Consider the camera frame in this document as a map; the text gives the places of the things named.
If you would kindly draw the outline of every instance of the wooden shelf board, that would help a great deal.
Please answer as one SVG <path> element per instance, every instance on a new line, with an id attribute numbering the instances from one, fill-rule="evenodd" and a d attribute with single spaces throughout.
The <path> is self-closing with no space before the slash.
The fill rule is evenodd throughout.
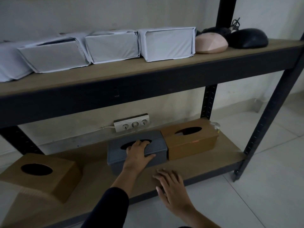
<path id="1" fill-rule="evenodd" d="M 92 211 L 116 179 L 106 162 L 106 147 L 107 142 L 101 142 L 52 154 L 54 157 L 76 161 L 83 168 L 83 177 L 68 201 L 63 205 L 55 205 L 40 198 L 19 194 L 3 226 L 44 227 Z M 244 153 L 220 133 L 212 150 L 145 169 L 137 179 L 131 197 L 155 190 L 155 186 L 159 185 L 152 178 L 156 169 L 177 170 L 186 180 L 244 159 Z"/>
<path id="2" fill-rule="evenodd" d="M 0 96 L 136 75 L 157 70 L 175 68 L 179 66 L 194 65 L 198 63 L 269 52 L 303 45 L 304 42 L 301 41 L 270 39 L 269 45 L 265 48 L 260 49 L 233 49 L 229 47 L 223 53 L 195 54 L 193 57 L 184 59 L 146 62 L 143 58 L 137 58 L 90 65 L 87 67 L 53 73 L 33 73 L 17 81 L 0 83 Z"/>

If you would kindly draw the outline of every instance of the white wrapped package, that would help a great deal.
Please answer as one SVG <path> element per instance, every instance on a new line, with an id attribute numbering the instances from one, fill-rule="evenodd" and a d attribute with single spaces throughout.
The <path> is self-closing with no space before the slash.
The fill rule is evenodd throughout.
<path id="1" fill-rule="evenodd" d="M 86 33 L 46 38 L 19 47 L 22 57 L 36 73 L 69 70 L 91 64 L 85 47 Z"/>
<path id="2" fill-rule="evenodd" d="M 147 62 L 180 59 L 195 54 L 195 27 L 140 29 L 141 54 Z"/>
<path id="3" fill-rule="evenodd" d="M 17 47 L 27 43 L 0 43 L 0 82 L 17 80 L 33 72 L 17 50 Z"/>
<path id="4" fill-rule="evenodd" d="M 85 40 L 93 64 L 140 57 L 138 35 L 134 30 L 94 32 Z"/>

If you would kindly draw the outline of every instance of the hand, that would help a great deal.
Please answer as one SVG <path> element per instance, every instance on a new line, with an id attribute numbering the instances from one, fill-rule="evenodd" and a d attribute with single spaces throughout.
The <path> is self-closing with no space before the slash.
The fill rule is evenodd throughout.
<path id="1" fill-rule="evenodd" d="M 135 172 L 138 175 L 146 165 L 156 156 L 151 154 L 148 157 L 144 156 L 145 147 L 150 144 L 149 141 L 137 140 L 132 146 L 127 148 L 127 158 L 124 163 L 123 170 Z"/>
<path id="2" fill-rule="evenodd" d="M 157 170 L 153 177 L 160 181 L 165 194 L 157 186 L 157 193 L 165 206 L 176 216 L 182 217 L 184 213 L 195 210 L 184 186 L 183 179 L 176 171 Z"/>

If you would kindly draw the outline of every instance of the oval opening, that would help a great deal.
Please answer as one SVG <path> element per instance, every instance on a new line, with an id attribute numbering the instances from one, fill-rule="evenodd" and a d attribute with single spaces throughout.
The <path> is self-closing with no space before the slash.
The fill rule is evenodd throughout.
<path id="1" fill-rule="evenodd" d="M 188 135 L 188 134 L 199 132 L 201 130 L 202 130 L 201 127 L 197 127 L 197 126 L 196 127 L 189 127 L 189 128 L 179 130 L 175 134 L 176 135 Z"/>
<path id="2" fill-rule="evenodd" d="M 26 174 L 31 174 L 36 176 L 44 176 L 51 174 L 53 172 L 53 170 L 50 167 L 37 163 L 25 164 L 21 166 L 21 170 Z"/>
<path id="3" fill-rule="evenodd" d="M 143 141 L 152 142 L 152 140 L 150 140 L 150 139 L 141 139 L 140 141 L 141 141 L 141 142 L 143 142 Z M 132 146 L 135 142 L 136 142 L 136 141 L 128 142 L 128 143 L 122 145 L 120 148 L 121 148 L 121 149 L 127 149 L 129 146 Z"/>

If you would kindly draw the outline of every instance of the brown tissue box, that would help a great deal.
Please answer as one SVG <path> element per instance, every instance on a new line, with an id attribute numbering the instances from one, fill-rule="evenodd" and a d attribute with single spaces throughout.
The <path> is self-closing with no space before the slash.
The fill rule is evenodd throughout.
<path id="1" fill-rule="evenodd" d="M 64 203 L 81 177 L 74 161 L 27 153 L 0 174 L 0 181 L 21 187 L 22 193 Z"/>
<path id="2" fill-rule="evenodd" d="M 208 119 L 168 126 L 161 129 L 168 146 L 168 159 L 174 160 L 213 149 L 218 132 Z"/>

